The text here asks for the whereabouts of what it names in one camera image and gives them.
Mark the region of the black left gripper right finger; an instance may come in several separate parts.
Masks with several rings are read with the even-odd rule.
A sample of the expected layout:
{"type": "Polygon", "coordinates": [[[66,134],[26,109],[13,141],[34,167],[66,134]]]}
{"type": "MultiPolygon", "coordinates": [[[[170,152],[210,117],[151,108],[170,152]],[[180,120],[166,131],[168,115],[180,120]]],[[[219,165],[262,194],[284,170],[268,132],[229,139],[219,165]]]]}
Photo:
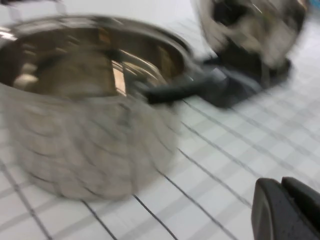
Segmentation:
{"type": "Polygon", "coordinates": [[[282,187],[287,191],[303,221],[320,239],[320,193],[294,177],[283,177],[282,187]]]}

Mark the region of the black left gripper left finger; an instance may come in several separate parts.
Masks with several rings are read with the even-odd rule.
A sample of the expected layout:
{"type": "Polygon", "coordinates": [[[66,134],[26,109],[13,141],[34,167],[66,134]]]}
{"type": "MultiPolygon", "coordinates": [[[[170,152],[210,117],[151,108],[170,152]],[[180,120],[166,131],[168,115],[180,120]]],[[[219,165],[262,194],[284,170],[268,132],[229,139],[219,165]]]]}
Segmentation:
{"type": "Polygon", "coordinates": [[[302,240],[303,222],[288,192],[276,180],[259,178],[252,203],[255,240],[302,240]]]}

